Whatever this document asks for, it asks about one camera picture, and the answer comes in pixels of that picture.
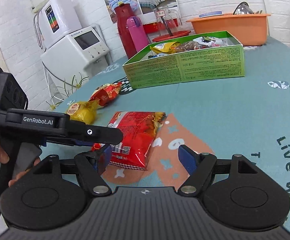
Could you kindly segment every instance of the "device handle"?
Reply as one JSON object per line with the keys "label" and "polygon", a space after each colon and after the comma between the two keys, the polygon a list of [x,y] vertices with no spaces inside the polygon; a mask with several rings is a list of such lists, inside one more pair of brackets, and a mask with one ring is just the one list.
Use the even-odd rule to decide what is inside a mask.
{"label": "device handle", "polygon": [[8,188],[8,182],[16,175],[29,168],[41,154],[41,149],[30,143],[22,143],[2,138],[0,146],[9,156],[9,162],[0,163],[0,195]]}

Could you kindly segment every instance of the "white appliance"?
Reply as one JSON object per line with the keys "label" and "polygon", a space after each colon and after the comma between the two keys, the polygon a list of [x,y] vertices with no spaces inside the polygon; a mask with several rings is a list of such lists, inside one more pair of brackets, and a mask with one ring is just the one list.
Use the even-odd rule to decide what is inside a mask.
{"label": "white appliance", "polygon": [[67,34],[80,30],[72,0],[49,0],[39,13],[39,28],[47,49]]}
{"label": "white appliance", "polygon": [[62,89],[64,81],[67,83],[66,90],[71,91],[70,84],[74,75],[77,82],[80,81],[80,73],[83,78],[95,76],[108,66],[105,59],[108,52],[109,48],[104,41],[89,26],[63,37],[47,49],[41,59],[59,92],[66,94]]}

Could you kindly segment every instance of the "pink thermos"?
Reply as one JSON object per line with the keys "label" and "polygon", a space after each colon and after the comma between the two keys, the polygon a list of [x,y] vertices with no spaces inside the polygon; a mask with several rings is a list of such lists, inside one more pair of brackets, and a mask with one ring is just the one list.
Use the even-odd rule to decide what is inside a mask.
{"label": "pink thermos", "polygon": [[145,33],[144,27],[140,18],[137,16],[133,16],[127,19],[127,28],[133,39],[135,48],[137,52],[140,52],[143,48],[145,48],[148,44],[148,38]]}

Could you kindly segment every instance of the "stainless steel bowl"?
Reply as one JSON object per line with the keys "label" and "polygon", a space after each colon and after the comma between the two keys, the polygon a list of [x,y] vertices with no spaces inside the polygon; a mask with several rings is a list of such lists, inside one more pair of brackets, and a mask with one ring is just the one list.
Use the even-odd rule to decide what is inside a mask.
{"label": "stainless steel bowl", "polygon": [[241,2],[235,9],[233,14],[254,14],[247,2]]}

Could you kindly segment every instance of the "gray ribbed surface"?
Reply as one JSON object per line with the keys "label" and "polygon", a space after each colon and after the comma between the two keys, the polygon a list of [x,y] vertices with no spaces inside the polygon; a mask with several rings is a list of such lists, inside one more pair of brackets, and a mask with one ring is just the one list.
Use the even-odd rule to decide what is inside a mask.
{"label": "gray ribbed surface", "polygon": [[109,197],[96,198],[70,225],[46,232],[12,228],[0,240],[284,240],[283,228],[248,233],[212,220],[195,198],[177,195],[173,187],[120,187]]}

